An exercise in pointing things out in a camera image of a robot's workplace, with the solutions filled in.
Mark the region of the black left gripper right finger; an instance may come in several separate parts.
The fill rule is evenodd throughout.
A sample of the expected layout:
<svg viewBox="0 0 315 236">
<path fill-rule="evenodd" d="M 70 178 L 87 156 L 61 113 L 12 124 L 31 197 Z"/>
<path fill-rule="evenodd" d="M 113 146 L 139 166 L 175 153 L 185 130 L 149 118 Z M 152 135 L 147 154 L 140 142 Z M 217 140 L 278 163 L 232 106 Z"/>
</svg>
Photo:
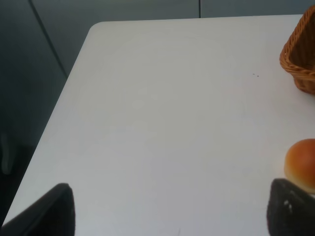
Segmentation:
<svg viewBox="0 0 315 236">
<path fill-rule="evenodd" d="M 313 236 L 315 198 L 290 181 L 276 178 L 271 183 L 266 217 L 271 236 Z"/>
</svg>

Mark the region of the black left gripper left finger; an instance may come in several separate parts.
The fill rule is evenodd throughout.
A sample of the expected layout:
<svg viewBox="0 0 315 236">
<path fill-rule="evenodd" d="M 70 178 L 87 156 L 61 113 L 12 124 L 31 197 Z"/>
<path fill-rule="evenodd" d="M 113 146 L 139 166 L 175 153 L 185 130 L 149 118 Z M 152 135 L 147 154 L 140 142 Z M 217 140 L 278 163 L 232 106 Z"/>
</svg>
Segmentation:
<svg viewBox="0 0 315 236">
<path fill-rule="evenodd" d="M 75 204 L 69 184 L 59 183 L 2 226 L 2 236 L 73 236 Z"/>
</svg>

